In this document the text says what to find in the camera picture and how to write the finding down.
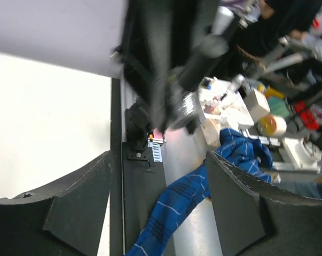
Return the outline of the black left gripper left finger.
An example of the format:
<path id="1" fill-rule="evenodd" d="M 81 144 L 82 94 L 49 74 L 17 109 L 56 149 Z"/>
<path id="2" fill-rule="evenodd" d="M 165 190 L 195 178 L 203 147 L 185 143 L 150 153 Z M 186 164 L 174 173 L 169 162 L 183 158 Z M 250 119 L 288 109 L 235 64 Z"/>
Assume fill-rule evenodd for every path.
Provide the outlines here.
<path id="1" fill-rule="evenodd" d="M 96 255 L 112 170 L 106 151 L 51 183 L 0 198 L 0 255 Z"/>

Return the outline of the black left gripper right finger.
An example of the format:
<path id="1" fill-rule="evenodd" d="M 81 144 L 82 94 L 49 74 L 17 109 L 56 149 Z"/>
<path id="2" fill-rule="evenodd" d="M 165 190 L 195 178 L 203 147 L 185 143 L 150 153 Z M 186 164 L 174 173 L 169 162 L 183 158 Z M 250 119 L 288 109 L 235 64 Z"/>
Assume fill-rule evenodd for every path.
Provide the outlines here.
<path id="1" fill-rule="evenodd" d="M 267 183 L 213 151 L 205 165 L 223 255 L 322 255 L 322 200 Z"/>

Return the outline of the blue plaid sleeve forearm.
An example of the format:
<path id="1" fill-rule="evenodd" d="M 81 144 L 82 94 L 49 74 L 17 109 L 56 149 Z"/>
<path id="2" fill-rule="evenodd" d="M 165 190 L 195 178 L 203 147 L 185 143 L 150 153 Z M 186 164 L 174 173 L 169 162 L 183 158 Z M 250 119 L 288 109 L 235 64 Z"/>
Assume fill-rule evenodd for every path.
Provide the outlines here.
<path id="1" fill-rule="evenodd" d="M 268 147 L 259 139 L 248 138 L 231 128 L 219 133 L 220 147 L 216 153 L 229 165 L 270 183 L 270 175 L 258 163 L 273 166 Z M 162 255 L 173 233 L 204 199 L 210 197 L 205 163 L 169 185 L 156 201 L 155 207 L 127 255 Z"/>

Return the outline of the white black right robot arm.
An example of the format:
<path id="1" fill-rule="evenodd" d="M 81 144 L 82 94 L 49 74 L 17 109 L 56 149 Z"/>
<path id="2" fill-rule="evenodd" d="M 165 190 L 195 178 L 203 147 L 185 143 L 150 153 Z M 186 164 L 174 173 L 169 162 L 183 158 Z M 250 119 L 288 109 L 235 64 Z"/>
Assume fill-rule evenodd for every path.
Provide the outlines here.
<path id="1" fill-rule="evenodd" d="M 143 151 L 153 130 L 186 129 L 199 114 L 202 79 L 229 49 L 239 23 L 233 1 L 128 1 L 121 44 L 114 49 L 137 93 L 128 109 L 127 143 Z"/>

